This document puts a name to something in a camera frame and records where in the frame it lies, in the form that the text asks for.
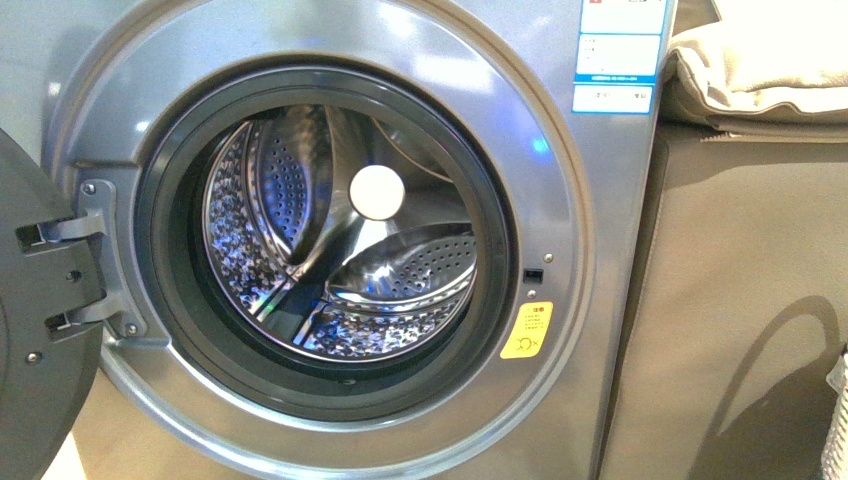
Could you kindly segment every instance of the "door hinge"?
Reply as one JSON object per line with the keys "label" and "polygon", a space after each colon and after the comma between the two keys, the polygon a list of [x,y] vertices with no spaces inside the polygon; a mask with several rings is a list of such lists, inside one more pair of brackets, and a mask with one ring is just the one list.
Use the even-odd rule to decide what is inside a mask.
{"label": "door hinge", "polygon": [[147,331],[145,322],[130,318],[119,273],[117,242],[115,241],[115,185],[107,180],[86,180],[80,186],[77,210],[84,216],[39,225],[45,242],[59,243],[78,240],[98,240],[95,260],[100,265],[105,296],[89,305],[65,314],[71,325],[107,321],[120,336],[137,336]]}

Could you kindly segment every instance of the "stainless steel drum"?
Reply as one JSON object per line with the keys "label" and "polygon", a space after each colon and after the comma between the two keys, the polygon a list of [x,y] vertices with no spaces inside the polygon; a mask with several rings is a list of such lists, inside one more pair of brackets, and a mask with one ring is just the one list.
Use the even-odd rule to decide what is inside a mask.
{"label": "stainless steel drum", "polygon": [[477,258],[471,221],[401,129],[294,105],[235,125],[209,161],[206,255],[232,306],[276,344],[372,362],[460,321]]}

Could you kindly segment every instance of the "front-loading washing machine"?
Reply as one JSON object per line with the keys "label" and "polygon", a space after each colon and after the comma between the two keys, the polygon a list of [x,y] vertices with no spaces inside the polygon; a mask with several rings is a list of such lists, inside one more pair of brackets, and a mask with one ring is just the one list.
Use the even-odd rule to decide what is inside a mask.
{"label": "front-loading washing machine", "polygon": [[5,2],[4,478],[98,364],[261,478],[591,478],[672,11]]}

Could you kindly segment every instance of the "blue indicator light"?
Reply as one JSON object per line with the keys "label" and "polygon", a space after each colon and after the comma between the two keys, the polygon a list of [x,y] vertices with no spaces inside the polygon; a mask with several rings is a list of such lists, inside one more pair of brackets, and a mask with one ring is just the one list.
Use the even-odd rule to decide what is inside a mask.
{"label": "blue indicator light", "polygon": [[548,153],[551,151],[551,147],[548,146],[548,142],[546,142],[544,138],[534,138],[533,150],[535,150],[536,153]]}

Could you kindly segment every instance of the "white sticker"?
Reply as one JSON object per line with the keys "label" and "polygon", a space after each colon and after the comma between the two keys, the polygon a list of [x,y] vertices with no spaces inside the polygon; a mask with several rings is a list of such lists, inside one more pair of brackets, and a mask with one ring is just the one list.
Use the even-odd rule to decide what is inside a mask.
{"label": "white sticker", "polygon": [[666,0],[583,0],[582,33],[662,33]]}
{"label": "white sticker", "polygon": [[577,73],[654,75],[659,35],[580,35]]}
{"label": "white sticker", "polygon": [[575,112],[649,113],[654,88],[645,85],[575,85]]}

